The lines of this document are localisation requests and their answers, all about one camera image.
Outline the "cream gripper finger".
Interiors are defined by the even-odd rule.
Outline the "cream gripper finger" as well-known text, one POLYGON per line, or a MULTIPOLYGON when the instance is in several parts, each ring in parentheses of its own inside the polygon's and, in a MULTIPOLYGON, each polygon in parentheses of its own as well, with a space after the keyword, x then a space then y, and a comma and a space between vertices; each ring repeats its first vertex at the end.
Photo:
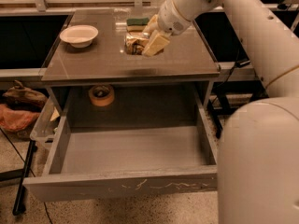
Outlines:
POLYGON ((159 26, 158 26, 158 15, 155 14, 151 17, 149 20, 148 24, 143 30, 144 34, 151 35, 153 32, 158 31, 159 26))
POLYGON ((142 54, 147 57, 154 56, 170 43, 170 36, 169 33, 155 30, 151 34, 149 42, 146 47, 144 47, 142 54))

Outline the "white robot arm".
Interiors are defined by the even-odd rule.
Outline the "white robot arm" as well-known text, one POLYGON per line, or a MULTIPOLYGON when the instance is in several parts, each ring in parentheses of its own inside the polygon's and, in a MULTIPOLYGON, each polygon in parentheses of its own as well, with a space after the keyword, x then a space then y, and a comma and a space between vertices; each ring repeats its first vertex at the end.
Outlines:
POLYGON ((261 83, 221 133, 219 224, 299 224, 299 38, 260 0, 165 0, 149 31, 180 35, 214 7, 261 83))

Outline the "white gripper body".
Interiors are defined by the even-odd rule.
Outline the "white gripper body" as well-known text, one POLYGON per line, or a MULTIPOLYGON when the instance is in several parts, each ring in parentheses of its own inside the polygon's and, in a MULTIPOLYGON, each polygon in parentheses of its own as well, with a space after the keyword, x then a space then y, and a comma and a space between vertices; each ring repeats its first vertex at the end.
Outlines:
POLYGON ((191 22, 186 20, 177 10, 174 0, 166 0, 158 12, 158 27, 171 35, 181 35, 191 22))

